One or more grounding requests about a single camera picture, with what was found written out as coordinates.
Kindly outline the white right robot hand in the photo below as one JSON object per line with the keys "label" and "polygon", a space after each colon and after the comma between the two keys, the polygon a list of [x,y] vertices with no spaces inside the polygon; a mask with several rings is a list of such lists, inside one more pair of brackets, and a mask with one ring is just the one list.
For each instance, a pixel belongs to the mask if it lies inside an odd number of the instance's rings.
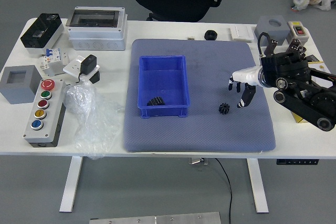
{"label": "white right robot hand", "polygon": [[262,66],[255,66],[238,70],[232,73],[229,78],[228,89],[232,90],[234,83],[236,84],[237,93],[240,92],[242,83],[245,87],[241,99],[237,105],[238,108],[244,108],[249,106],[256,93],[256,86],[263,86],[261,82],[262,72]]}

